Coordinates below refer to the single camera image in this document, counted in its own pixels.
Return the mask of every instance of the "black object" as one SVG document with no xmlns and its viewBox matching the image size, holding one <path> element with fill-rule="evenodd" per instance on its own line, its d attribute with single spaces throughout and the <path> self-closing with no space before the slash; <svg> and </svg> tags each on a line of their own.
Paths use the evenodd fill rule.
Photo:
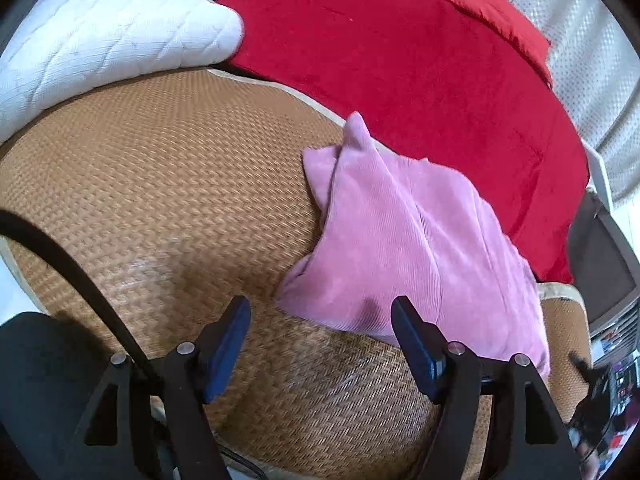
<svg viewBox="0 0 640 480">
<path fill-rule="evenodd" d="M 40 480 L 0 424 L 0 472 L 2 480 Z"/>
<path fill-rule="evenodd" d="M 202 404 L 225 389 L 249 322 L 249 302 L 234 297 L 194 344 L 178 345 L 153 361 L 160 386 L 124 354 L 112 358 L 68 447 L 61 480 L 162 478 L 151 395 L 164 401 L 182 480 L 230 480 Z"/>
<path fill-rule="evenodd" d="M 447 343 L 405 296 L 394 301 L 391 323 L 418 389 L 444 402 L 418 480 L 462 476 L 480 395 L 494 396 L 480 480 L 580 478 L 580 459 L 529 358 L 479 358 L 462 343 Z"/>
</svg>

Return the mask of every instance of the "gray fabric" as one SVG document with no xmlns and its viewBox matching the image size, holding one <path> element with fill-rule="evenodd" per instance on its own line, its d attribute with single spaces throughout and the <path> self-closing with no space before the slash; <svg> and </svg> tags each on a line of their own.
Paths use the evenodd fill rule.
<svg viewBox="0 0 640 480">
<path fill-rule="evenodd" d="M 605 161 L 614 206 L 640 190 L 640 60 L 600 0 L 510 0 L 549 38 L 554 92 Z"/>
</svg>

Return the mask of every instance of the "pink towel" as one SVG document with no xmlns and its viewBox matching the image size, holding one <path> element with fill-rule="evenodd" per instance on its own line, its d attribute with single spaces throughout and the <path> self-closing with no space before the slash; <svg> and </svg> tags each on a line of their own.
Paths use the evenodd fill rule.
<svg viewBox="0 0 640 480">
<path fill-rule="evenodd" d="M 303 165 L 322 237 L 280 284 L 282 310 L 397 345 L 391 303 L 406 295 L 447 340 L 484 357 L 525 353 L 548 375 L 529 264 L 468 178 L 426 159 L 378 153 L 358 113 L 342 146 L 306 149 Z"/>
</svg>

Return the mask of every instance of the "white quilted pillow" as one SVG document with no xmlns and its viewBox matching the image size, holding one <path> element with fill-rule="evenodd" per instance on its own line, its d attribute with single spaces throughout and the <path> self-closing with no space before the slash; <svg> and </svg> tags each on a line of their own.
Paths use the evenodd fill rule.
<svg viewBox="0 0 640 480">
<path fill-rule="evenodd" d="M 242 20 L 210 0 L 39 0 L 0 57 L 0 142 L 101 85 L 231 56 Z"/>
</svg>

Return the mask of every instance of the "metal screw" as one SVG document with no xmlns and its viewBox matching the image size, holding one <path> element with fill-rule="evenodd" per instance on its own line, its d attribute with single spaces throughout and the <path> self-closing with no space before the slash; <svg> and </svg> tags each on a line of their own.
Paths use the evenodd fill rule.
<svg viewBox="0 0 640 480">
<path fill-rule="evenodd" d="M 531 359 L 524 354 L 516 354 L 516 357 L 514 357 L 513 360 L 520 366 L 529 366 L 531 364 Z"/>
<path fill-rule="evenodd" d="M 178 345 L 177 351 L 180 355 L 189 355 L 196 349 L 196 345 L 194 345 L 191 341 L 185 341 L 184 343 L 180 343 Z"/>
<path fill-rule="evenodd" d="M 466 347 L 460 341 L 452 341 L 447 345 L 447 350 L 453 355 L 462 355 L 466 351 Z"/>
<path fill-rule="evenodd" d="M 111 356 L 111 364 L 114 366 L 120 366 L 124 361 L 127 360 L 127 355 L 124 352 L 117 352 L 116 354 Z"/>
</svg>

